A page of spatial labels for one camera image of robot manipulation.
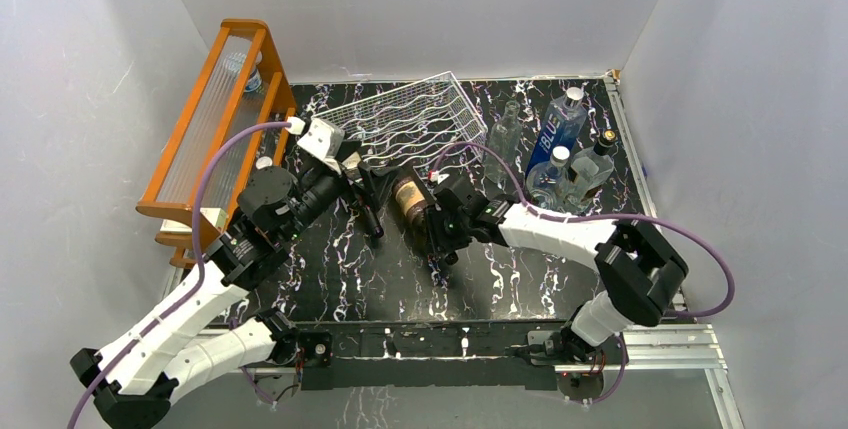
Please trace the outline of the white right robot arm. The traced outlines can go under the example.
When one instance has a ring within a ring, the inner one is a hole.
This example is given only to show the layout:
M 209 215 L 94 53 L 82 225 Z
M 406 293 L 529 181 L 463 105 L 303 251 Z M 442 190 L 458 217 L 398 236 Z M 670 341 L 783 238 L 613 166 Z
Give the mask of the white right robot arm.
M 505 194 L 492 199 L 465 179 L 435 186 L 423 221 L 435 260 L 448 265 L 472 242 L 532 249 L 596 272 L 603 289 L 556 331 L 531 332 L 507 349 L 533 365 L 587 363 L 612 336 L 634 326 L 654 327 L 671 306 L 688 265 L 653 223 L 623 216 L 582 222 Z

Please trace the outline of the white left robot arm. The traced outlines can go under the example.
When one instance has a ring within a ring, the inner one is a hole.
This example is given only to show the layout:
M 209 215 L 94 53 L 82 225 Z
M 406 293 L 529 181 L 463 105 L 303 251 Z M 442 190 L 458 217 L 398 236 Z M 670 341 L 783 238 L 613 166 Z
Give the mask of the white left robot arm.
M 279 166 L 256 170 L 238 195 L 235 217 L 189 276 L 126 334 L 72 357 L 71 367 L 104 422 L 152 428 L 180 398 L 231 370 L 304 361 L 318 333 L 302 332 L 273 309 L 213 339 L 195 338 L 280 269 L 291 243 L 337 200 L 360 213 L 368 236 L 381 237 L 377 213 L 400 171 L 364 162 L 354 175 L 322 163 L 301 176 Z

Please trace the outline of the dark wine bottle brown label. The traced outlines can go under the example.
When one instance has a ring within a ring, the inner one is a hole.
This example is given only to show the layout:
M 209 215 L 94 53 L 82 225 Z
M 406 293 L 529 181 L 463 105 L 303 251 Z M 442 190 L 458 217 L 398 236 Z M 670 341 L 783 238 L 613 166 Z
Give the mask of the dark wine bottle brown label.
M 392 186 L 395 200 L 406 226 L 412 230 L 415 243 L 423 246 L 428 240 L 426 213 L 436 206 L 436 200 L 417 173 L 407 167 L 400 169 Z

